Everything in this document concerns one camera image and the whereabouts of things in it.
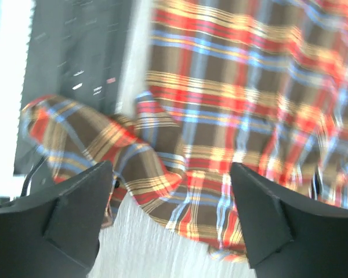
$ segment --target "plaid fabric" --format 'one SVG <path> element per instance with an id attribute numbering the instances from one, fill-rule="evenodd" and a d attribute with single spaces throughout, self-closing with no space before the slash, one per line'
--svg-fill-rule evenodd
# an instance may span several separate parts
<path id="1" fill-rule="evenodd" d="M 160 225 L 233 261 L 245 246 L 232 161 L 348 208 L 348 0 L 156 5 L 135 121 L 60 96 L 24 109 L 55 180 L 109 159 L 121 181 L 112 213 L 128 191 Z"/>

